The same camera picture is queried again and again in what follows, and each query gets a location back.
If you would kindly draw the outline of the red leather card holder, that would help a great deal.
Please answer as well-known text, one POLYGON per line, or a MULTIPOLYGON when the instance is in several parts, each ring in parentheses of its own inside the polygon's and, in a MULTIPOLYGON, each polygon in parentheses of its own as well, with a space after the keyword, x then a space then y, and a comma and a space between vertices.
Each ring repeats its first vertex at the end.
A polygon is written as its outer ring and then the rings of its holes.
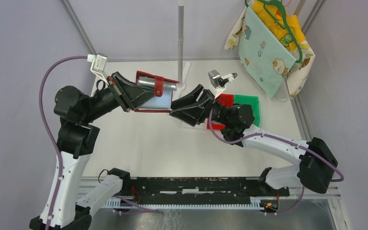
POLYGON ((177 91, 179 81, 153 75, 143 71, 136 72, 137 86, 149 89, 151 98, 135 109, 140 113, 169 113, 173 94, 177 91))

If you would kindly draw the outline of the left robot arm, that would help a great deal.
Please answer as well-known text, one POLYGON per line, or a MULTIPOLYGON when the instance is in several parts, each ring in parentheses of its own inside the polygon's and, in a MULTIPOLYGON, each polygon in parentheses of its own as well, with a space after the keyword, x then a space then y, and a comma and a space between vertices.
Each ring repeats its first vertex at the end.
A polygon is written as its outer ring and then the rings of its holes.
POLYGON ((88 96, 74 86, 65 86, 57 92, 54 112, 60 117, 61 127, 54 142, 58 152, 55 178, 46 206, 30 221, 30 229, 86 230, 106 201, 117 193, 126 195, 130 192, 130 174, 112 169, 87 195, 77 197, 100 131, 92 122, 116 108, 133 111, 153 97, 153 89, 138 86, 118 72, 109 76, 106 87, 94 96, 88 96))

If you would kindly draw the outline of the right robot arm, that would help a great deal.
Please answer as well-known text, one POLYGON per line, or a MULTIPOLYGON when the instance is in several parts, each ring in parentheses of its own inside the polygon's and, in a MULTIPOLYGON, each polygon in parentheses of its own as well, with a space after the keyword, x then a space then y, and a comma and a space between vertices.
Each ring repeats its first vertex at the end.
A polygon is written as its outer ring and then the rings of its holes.
POLYGON ((210 126, 213 122, 222 124, 224 128, 220 134, 211 131, 219 141, 260 150, 289 162, 287 167, 268 167, 262 172, 257 188, 265 196, 290 186, 303 186, 325 194, 330 183, 345 179, 337 168, 336 157, 322 139, 291 139, 267 132, 253 124, 255 117, 251 105, 235 103, 227 107, 201 84, 189 94, 172 101, 169 115, 192 127, 205 121, 210 126))

